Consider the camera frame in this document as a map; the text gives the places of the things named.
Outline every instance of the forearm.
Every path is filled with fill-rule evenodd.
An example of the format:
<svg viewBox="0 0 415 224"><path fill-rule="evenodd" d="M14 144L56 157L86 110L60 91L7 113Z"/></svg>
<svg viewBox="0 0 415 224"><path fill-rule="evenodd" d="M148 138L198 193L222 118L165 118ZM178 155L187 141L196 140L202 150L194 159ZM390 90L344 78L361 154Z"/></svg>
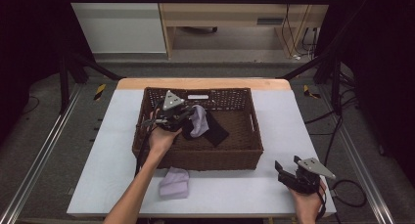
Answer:
<svg viewBox="0 0 415 224"><path fill-rule="evenodd" d="M104 223L136 223L143 198L160 163L160 156L149 154L142 169L110 211Z"/></svg>
<svg viewBox="0 0 415 224"><path fill-rule="evenodd" d="M299 224L315 224L315 220L310 219L310 218L300 218L299 219Z"/></svg>

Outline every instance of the wrist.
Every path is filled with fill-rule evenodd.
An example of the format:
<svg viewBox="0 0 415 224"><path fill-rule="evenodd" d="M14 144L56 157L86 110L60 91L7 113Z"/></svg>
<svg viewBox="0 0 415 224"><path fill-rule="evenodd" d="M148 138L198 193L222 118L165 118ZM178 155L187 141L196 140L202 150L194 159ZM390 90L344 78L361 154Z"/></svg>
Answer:
<svg viewBox="0 0 415 224"><path fill-rule="evenodd" d="M150 150L149 155L147 156L146 163L152 164L155 167L159 165L162 158L164 157L164 152L160 152L157 150Z"/></svg>

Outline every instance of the white table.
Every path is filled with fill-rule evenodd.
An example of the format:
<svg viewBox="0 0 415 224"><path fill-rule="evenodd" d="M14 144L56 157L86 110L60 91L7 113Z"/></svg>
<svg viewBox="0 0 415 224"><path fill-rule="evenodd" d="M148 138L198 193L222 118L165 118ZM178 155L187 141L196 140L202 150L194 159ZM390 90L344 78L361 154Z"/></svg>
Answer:
<svg viewBox="0 0 415 224"><path fill-rule="evenodd" d="M274 79L124 79L111 99L85 164L68 214L106 216L133 179L131 152L143 86L170 88L251 87L264 147L256 170L189 171L189 197L162 200L158 169L141 208L143 217L282 217L295 214L287 188L277 180L274 160L294 173L294 156L317 157L290 85ZM327 192L326 215L336 212Z"/></svg>

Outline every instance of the gray floor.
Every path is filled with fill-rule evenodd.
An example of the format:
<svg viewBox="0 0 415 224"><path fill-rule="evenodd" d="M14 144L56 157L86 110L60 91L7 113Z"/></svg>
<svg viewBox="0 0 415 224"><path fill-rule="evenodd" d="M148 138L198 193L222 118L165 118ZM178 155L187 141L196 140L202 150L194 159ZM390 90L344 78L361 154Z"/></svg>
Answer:
<svg viewBox="0 0 415 224"><path fill-rule="evenodd" d="M114 72L131 77L146 76L199 76L199 77L275 77L299 67L306 62L287 60L275 38L273 29L219 28L216 34L204 30L180 29L175 40L173 57L166 59L139 60L132 57L127 62L115 57L104 60L103 65ZM101 74L88 70L91 78L82 86L79 101L67 122L60 139L33 187L20 219L48 218L76 220L66 215L70 201L70 189L77 180L87 160L96 128L105 115L106 108L115 90L116 82ZM310 76L313 70L291 81L300 112L304 120L313 119L329 111L324 99L303 95L303 85L308 84L312 93L330 89L329 85L315 86ZM107 83L99 101L93 97L97 87ZM31 87L30 95L40 100L39 106L22 115L14 131L0 148L0 210L5 210L20 183L30 169L44 140L46 139L60 107L59 78L50 76ZM345 100L353 97L352 93ZM30 99L26 109L36 104ZM331 117L307 124L311 140L320 160L329 145L334 121ZM377 141L365 121L358 104L344 110L343 127L349 133L367 165L380 193L388 206L395 223L415 223L415 191L400 171L393 158L378 153ZM358 181L353 166L345 151L346 143L338 135L329 156L328 167L340 179ZM359 202L361 195L354 187L343 185L338 189L340 196L350 202ZM353 208L335 200L338 214L343 223L378 223L370 203ZM291 223L290 220L276 220ZM321 223L337 222L332 217Z"/></svg>

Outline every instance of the human arm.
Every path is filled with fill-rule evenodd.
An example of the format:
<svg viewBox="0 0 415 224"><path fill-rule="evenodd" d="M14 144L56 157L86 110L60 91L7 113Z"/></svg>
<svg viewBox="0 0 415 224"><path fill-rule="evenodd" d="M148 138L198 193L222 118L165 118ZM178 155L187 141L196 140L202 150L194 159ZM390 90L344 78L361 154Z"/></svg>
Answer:
<svg viewBox="0 0 415 224"><path fill-rule="evenodd" d="M136 223L150 181L174 138L181 132L168 132L155 128L149 138L150 152L140 172L128 186L122 197L107 215L104 223Z"/></svg>
<svg viewBox="0 0 415 224"><path fill-rule="evenodd" d="M300 194L289 189L296 203L296 214L300 224L314 224L321 206L321 200L316 193L311 195ZM326 185L320 182L320 195L324 195Z"/></svg>

